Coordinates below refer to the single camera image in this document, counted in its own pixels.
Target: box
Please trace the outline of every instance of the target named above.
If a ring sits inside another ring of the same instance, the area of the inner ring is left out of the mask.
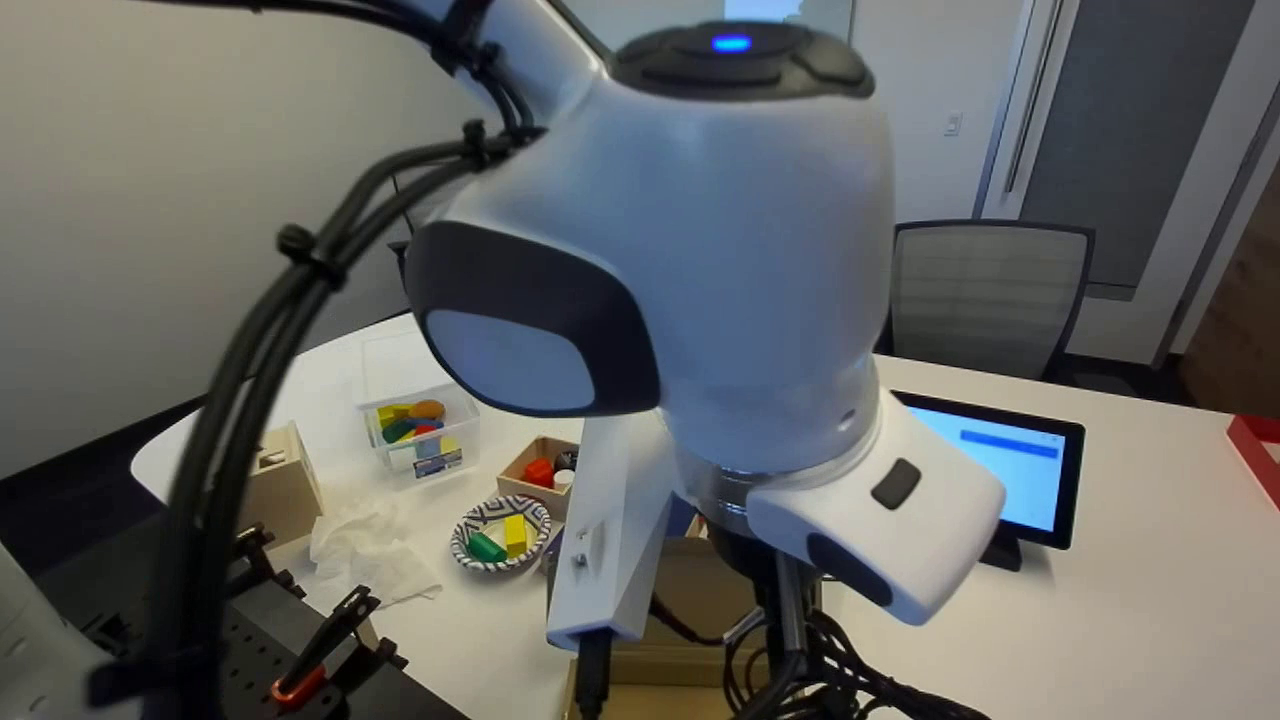
[[[273,544],[310,530],[321,517],[321,487],[296,428],[269,428],[249,469],[238,527],[261,525]]]
[[[393,471],[434,477],[475,464],[481,408],[456,382],[360,404],[368,442]]]
[[[720,635],[756,608],[750,584],[737,574],[705,537],[677,537],[663,546],[655,596],[701,635]],[[723,646],[701,646],[647,620],[638,642],[611,642],[607,720],[693,717],[723,720]]]
[[[496,477],[496,487],[542,504],[542,506],[551,512],[551,520],[559,525],[564,512],[569,512],[571,484],[554,484],[554,487],[528,484],[528,478],[524,478],[524,469],[528,469],[537,455],[575,455],[575,442],[551,438],[551,437],[537,437],[537,438],[524,442],[524,450]]]
[[[1246,471],[1265,484],[1265,492],[1280,506],[1280,419],[1237,417],[1228,437],[1243,455]]]

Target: cardboard box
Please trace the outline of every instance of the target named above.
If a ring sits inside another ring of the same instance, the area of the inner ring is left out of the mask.
[[[750,584],[737,574],[709,538],[679,537],[667,538],[655,596],[701,635],[723,635],[750,608]],[[611,689],[602,717],[607,720],[653,720],[653,717],[693,717],[693,720],[723,720],[726,702],[720,693],[723,646],[689,642],[667,631],[658,620],[647,620],[638,642],[611,642]]]
[[[296,428],[269,428],[252,458],[238,527],[261,525],[273,544],[310,537],[321,487]]]
[[[564,455],[564,450],[575,455],[575,442],[551,438],[551,437],[537,437],[537,438],[524,442],[524,450],[496,477],[496,487],[542,504],[542,506],[551,512],[551,520],[559,525],[564,512],[569,512],[571,484],[559,484],[559,487],[528,484],[528,478],[524,478],[524,469],[528,469],[537,455]]]

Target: gray chair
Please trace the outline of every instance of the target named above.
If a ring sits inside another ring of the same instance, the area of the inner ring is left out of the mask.
[[[1089,228],[898,223],[883,353],[1003,376],[1050,376],[1070,334]]]

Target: tablet screen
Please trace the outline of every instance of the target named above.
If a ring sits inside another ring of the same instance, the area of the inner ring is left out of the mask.
[[[1070,544],[1084,428],[1044,417],[903,397],[907,413],[1003,484],[1003,527]]]

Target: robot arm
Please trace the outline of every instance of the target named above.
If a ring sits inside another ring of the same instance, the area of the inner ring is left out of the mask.
[[[551,0],[262,7],[413,33],[542,122],[407,244],[413,313],[465,388],[532,417],[653,413],[647,455],[726,530],[911,624],[951,596],[1003,494],[879,393],[893,134],[846,44],[737,18],[602,56]]]

